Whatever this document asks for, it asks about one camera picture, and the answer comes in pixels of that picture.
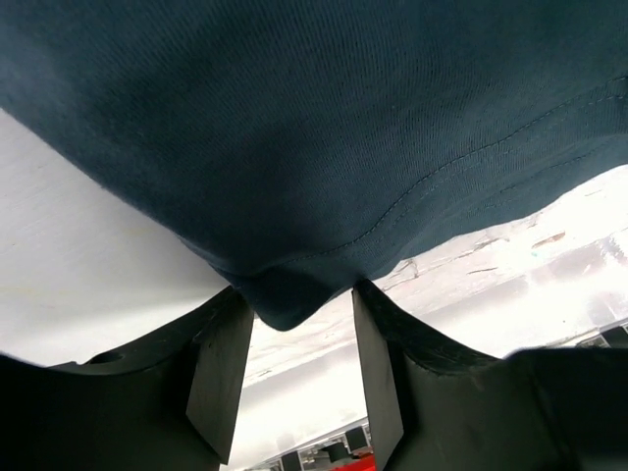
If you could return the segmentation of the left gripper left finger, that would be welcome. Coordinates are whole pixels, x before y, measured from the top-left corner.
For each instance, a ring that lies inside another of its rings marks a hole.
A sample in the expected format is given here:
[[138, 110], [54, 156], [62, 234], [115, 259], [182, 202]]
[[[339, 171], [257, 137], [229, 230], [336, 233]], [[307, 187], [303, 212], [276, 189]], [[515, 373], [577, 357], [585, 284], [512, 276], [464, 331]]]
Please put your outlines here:
[[52, 367], [72, 402], [71, 470], [217, 470], [228, 463], [253, 312], [232, 288], [83, 364]]

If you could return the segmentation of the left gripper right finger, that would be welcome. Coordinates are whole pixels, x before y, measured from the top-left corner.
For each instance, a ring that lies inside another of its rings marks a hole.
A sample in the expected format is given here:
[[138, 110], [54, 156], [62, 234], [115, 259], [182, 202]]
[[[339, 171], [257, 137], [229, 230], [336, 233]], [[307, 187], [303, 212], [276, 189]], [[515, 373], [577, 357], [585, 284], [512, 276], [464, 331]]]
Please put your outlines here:
[[352, 298], [378, 469], [539, 469], [540, 419], [520, 367], [447, 337], [369, 281]]

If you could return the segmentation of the blue-grey t shirt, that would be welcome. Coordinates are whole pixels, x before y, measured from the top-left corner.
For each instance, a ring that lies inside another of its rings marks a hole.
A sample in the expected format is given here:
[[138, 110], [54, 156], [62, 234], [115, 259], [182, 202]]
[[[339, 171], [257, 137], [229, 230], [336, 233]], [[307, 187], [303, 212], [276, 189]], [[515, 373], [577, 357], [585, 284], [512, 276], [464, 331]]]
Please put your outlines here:
[[1, 105], [286, 331], [627, 161], [623, 1], [5, 1]]

